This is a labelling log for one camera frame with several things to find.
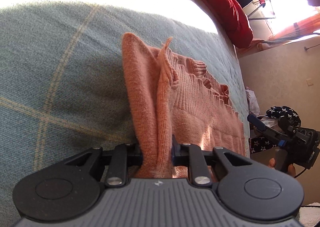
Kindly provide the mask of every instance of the human hand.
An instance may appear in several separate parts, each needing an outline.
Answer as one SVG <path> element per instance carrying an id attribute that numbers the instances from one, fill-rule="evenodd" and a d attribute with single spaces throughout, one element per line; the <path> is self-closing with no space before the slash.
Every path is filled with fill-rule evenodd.
<path id="1" fill-rule="evenodd" d="M 270 159 L 269 160 L 269 166 L 270 168 L 274 169 L 275 168 L 275 165 L 276 165 L 276 160 L 274 158 Z M 296 169 L 295 167 L 291 164 L 289 165 L 288 167 L 288 174 L 292 177 L 295 177 L 296 176 Z"/>

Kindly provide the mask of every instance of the pink sweater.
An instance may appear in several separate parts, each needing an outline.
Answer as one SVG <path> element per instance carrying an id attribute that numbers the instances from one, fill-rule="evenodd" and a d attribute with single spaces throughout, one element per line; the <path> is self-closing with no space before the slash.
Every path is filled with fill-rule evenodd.
<path id="1" fill-rule="evenodd" d="M 206 65 L 147 46 L 132 33 L 122 39 L 124 79 L 143 165 L 136 177 L 186 177 L 171 163 L 172 134 L 179 143 L 203 150 L 222 146 L 244 155 L 243 124 L 231 106 L 228 86 L 219 84 Z"/>

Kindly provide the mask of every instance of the metal screw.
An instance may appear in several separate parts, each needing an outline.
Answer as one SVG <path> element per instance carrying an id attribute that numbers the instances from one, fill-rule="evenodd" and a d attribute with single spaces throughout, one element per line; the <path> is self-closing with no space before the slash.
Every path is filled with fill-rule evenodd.
<path id="1" fill-rule="evenodd" d="M 210 178 L 206 176 L 198 176 L 195 178 L 195 182 L 197 184 L 209 184 L 210 183 Z"/>
<path id="2" fill-rule="evenodd" d="M 110 177 L 107 179 L 109 185 L 120 185 L 122 184 L 122 179 L 119 177 Z"/>

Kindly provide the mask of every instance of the orange curtain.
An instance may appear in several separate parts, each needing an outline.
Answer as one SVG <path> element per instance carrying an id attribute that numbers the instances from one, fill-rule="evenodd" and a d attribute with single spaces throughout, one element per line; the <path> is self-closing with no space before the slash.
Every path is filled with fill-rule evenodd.
<path id="1" fill-rule="evenodd" d="M 291 26 L 288 26 L 281 32 L 269 37 L 267 41 L 253 39 L 248 48 L 237 49 L 237 53 L 244 54 L 250 50 L 259 52 L 262 50 L 271 49 L 289 42 L 289 38 L 291 37 L 303 37 L 305 35 L 312 34 L 316 30 L 320 30 L 320 14 L 315 14 L 302 21 L 296 22 Z"/>

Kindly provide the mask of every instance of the black fabric with white stars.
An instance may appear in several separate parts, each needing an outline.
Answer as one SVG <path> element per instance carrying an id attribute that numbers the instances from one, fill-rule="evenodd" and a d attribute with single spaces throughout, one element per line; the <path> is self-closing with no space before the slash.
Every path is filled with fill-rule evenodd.
<path id="1" fill-rule="evenodd" d="M 266 116 L 272 119 L 279 119 L 280 116 L 285 116 L 293 126 L 300 127 L 301 120 L 297 112 L 288 106 L 273 106 L 266 111 Z M 250 139 L 250 153 L 257 153 L 276 147 L 271 141 L 265 137 Z"/>

